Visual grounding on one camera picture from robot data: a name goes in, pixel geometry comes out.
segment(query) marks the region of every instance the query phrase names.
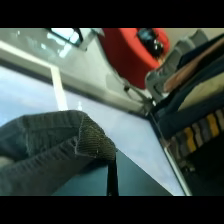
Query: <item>gray garment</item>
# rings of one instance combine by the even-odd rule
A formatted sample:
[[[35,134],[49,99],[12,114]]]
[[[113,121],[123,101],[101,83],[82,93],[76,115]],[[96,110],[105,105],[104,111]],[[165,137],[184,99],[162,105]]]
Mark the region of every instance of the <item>gray garment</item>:
[[[22,116],[0,128],[0,195],[52,195],[95,161],[115,159],[115,145],[87,114],[63,111]]]

